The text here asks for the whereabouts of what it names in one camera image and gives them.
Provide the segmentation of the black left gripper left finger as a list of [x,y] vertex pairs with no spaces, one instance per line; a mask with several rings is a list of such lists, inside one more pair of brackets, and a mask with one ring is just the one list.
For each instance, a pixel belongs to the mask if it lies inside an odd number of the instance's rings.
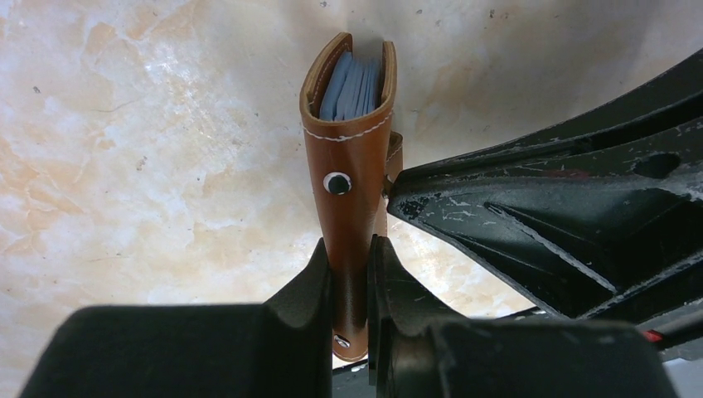
[[322,242],[263,303],[93,306],[56,330],[24,397],[329,397]]

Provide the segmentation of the brown leather card holder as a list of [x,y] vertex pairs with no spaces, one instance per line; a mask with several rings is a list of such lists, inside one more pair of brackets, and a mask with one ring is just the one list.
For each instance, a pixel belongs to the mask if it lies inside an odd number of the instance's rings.
[[403,167],[393,131],[398,87],[395,46],[365,63],[341,32],[303,81],[299,109],[313,195],[332,274],[332,351],[346,362],[368,352],[366,281],[371,238],[385,235],[385,183]]

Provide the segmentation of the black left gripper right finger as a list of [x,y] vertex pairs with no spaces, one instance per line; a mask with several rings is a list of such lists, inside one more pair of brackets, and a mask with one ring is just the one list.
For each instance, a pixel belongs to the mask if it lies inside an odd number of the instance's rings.
[[653,345],[613,321],[471,319],[376,236],[368,262],[369,382],[379,397],[673,397]]

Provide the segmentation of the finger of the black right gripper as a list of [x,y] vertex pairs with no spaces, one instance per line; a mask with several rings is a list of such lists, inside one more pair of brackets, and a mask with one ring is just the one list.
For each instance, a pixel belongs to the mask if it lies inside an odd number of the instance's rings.
[[702,296],[702,121],[576,156],[404,176],[389,209],[557,317],[648,320]]
[[404,170],[434,176],[573,156],[631,143],[702,116],[702,51],[596,109],[512,141]]

